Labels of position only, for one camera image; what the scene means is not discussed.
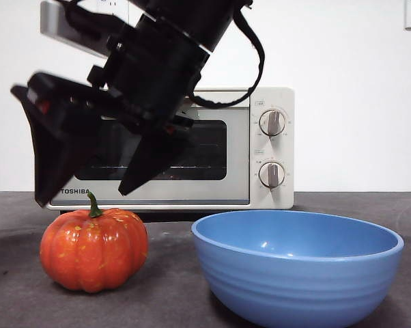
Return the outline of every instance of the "artificial pumpkin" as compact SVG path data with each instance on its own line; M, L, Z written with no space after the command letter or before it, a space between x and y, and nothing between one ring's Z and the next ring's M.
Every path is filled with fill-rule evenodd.
M145 263L147 232L139 216L118 208L60 215L43 234L40 260L46 273L70 290L99 292L121 286Z

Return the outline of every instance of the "gray table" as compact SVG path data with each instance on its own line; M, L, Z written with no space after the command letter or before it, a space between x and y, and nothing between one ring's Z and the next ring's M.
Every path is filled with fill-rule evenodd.
M353 328L411 328L411 193L297 193L294 209L364 219L403 236L406 247L389 295ZM190 222L147 223L148 261L117 290L87 295L59 287L38 261L42 233L57 214L39 208L31 193L0 193L0 327L256 327L209 291Z

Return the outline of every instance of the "green stem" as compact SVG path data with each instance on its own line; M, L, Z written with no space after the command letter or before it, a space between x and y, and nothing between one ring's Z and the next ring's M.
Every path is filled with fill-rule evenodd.
M102 215L102 210L98 208L98 203L96 202L95 195L90 191L87 193L88 198L90 198L90 217L100 217Z

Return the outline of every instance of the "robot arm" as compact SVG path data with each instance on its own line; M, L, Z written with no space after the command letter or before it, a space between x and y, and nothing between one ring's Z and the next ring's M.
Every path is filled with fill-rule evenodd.
M126 195L164 171L187 146L193 121L177 113L185 102L224 108L248 98L263 71L264 51L241 9L251 0L130 0L144 14L136 27L89 12L80 0L43 1L42 33L107 56L94 66L91 86L39 72L12 93L27 115L35 153L36 201L47 204L96 147L101 116L141 136L119 186ZM260 57L246 95L229 104L194 95L201 69L234 20Z

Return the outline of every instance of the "temperature knob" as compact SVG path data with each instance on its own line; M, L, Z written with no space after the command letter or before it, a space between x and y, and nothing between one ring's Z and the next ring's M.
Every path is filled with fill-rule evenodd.
M273 137L283 132L285 128L285 117L280 111L270 109L260 117L259 125L265 135Z
M285 170L278 163L266 163L260 167L259 178L268 188L276 188L285 180Z

